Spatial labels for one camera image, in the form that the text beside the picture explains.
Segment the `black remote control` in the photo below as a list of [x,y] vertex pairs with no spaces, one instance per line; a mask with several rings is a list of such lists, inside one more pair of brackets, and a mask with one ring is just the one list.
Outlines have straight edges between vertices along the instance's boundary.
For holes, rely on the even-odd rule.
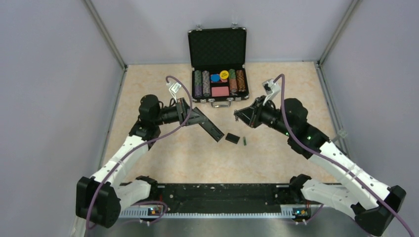
[[224,133],[207,116],[199,115],[198,121],[200,127],[216,142],[224,137]]

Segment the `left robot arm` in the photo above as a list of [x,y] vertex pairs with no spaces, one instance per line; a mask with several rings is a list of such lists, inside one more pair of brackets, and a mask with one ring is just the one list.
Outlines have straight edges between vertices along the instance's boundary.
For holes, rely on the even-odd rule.
[[172,106],[161,106],[156,95],[140,100],[139,116],[124,143],[108,162],[91,177],[77,183],[76,216],[87,222],[110,228],[121,211],[144,201],[153,204],[158,199],[157,181],[146,176],[123,183],[141,156],[163,138],[160,126],[178,122],[180,127],[198,124],[212,131],[210,120],[197,108],[190,108],[184,98]]

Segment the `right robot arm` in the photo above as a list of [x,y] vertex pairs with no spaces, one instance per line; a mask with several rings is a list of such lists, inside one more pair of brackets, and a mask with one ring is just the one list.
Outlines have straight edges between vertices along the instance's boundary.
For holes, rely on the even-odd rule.
[[382,236],[400,210],[406,191],[375,179],[350,160],[325,133],[308,123],[308,110],[298,99],[285,99],[284,110],[264,99],[256,98],[234,116],[251,128],[264,124],[286,135],[292,150],[324,168],[343,186],[326,185],[300,174],[290,180],[291,200],[325,204],[349,216],[367,233]]

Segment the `black battery cover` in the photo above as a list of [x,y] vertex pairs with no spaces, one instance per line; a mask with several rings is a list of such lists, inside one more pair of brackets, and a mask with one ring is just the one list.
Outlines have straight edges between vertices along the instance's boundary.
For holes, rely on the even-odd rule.
[[238,142],[240,141],[240,137],[232,133],[227,133],[225,140],[234,144],[238,144]]

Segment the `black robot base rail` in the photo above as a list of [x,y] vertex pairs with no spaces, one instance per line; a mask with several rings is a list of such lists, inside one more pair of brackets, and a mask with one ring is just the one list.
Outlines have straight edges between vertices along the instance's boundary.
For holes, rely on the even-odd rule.
[[308,219],[320,204],[307,201],[287,184],[159,184],[149,204],[131,206],[120,218],[284,218]]

